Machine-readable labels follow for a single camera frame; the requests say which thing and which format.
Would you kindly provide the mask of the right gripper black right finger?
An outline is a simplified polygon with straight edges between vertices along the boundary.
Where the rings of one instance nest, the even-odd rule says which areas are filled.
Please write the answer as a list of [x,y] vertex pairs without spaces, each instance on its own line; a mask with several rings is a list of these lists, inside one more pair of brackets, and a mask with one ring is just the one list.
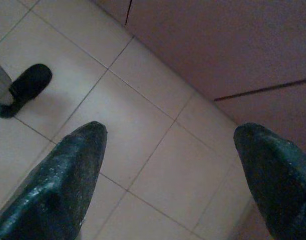
[[236,128],[234,144],[270,235],[306,240],[306,154],[256,123]]

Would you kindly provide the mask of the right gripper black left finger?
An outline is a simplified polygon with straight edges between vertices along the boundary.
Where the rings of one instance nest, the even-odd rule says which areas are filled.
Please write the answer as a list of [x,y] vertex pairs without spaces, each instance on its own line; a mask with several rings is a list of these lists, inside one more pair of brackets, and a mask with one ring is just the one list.
[[0,210],[0,240],[74,240],[96,188],[107,144],[97,121],[65,136]]

